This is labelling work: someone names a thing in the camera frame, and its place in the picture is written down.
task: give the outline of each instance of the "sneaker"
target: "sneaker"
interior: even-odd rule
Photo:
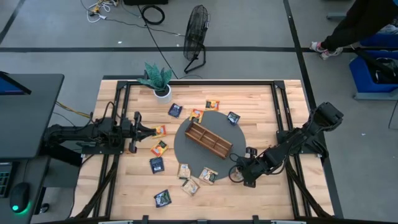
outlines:
[[[342,47],[339,47],[339,48],[337,48],[335,51],[333,51],[333,52],[330,52],[330,51],[325,51],[325,52],[322,52],[322,54],[321,55],[319,55],[319,57],[321,57],[323,60],[326,60],[326,59],[328,59],[329,57],[332,57],[332,56],[337,56],[337,55],[339,55],[339,54],[341,54],[343,52],[343,48]]]
[[[321,47],[321,42],[311,42],[310,49],[321,54],[327,51]]]

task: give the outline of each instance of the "fan grille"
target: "fan grille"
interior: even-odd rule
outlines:
[[[207,31],[208,13],[203,6],[195,6],[188,21],[187,32],[185,33],[184,57],[188,60],[197,58],[201,46],[205,41]]]

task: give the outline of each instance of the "computer monitor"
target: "computer monitor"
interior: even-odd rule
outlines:
[[[17,81],[10,78],[7,73],[0,71],[0,95],[29,95],[32,93]]]

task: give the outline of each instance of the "wooden table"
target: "wooden table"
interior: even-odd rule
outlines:
[[[117,80],[101,82],[95,117],[102,117],[107,102],[114,100],[116,83]],[[285,80],[285,85],[294,126],[301,127],[308,119],[302,84],[300,80]],[[279,104],[283,108],[282,97],[279,92],[278,94]],[[264,85],[184,85],[173,86],[172,97],[173,103],[183,106],[179,119],[167,114],[171,103],[157,104],[152,90],[144,86],[131,87],[127,117],[133,120],[134,112],[139,111],[144,126],[166,124],[167,136],[161,140],[170,147],[162,156],[165,171],[154,175],[149,159],[155,156],[150,148],[159,139],[147,138],[138,142],[136,154],[131,154],[126,144],[119,161],[111,219],[140,220],[143,215],[149,215],[151,220],[250,220],[253,215],[259,215],[263,220],[293,219],[285,172],[280,175],[263,175],[258,178],[255,189],[234,184],[227,177],[217,180],[214,185],[207,185],[193,178],[201,185],[194,197],[180,189],[183,181],[176,177],[178,161],[174,154],[174,135],[193,108],[205,108],[206,100],[220,100],[221,113],[234,111],[241,116],[239,125],[246,137],[247,146],[255,147],[261,153],[269,146],[277,144],[277,122],[271,88]],[[284,114],[282,117],[287,129]],[[81,168],[72,216],[81,211],[95,192],[102,157],[94,156]],[[325,211],[333,214],[320,159],[314,154],[302,154],[300,158],[307,188]],[[172,203],[156,208],[154,195],[165,189],[169,190]],[[300,214],[304,215],[302,198],[297,188],[296,194]],[[100,215],[104,212],[105,198],[106,192],[103,195]]]

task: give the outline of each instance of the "white pot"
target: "white pot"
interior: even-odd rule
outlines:
[[[154,90],[154,95],[157,98],[157,102],[160,104],[166,104],[166,103],[169,103],[170,101],[172,101],[172,88],[169,85],[167,85],[167,87],[169,88],[169,93],[165,96],[156,95],[156,92]]]

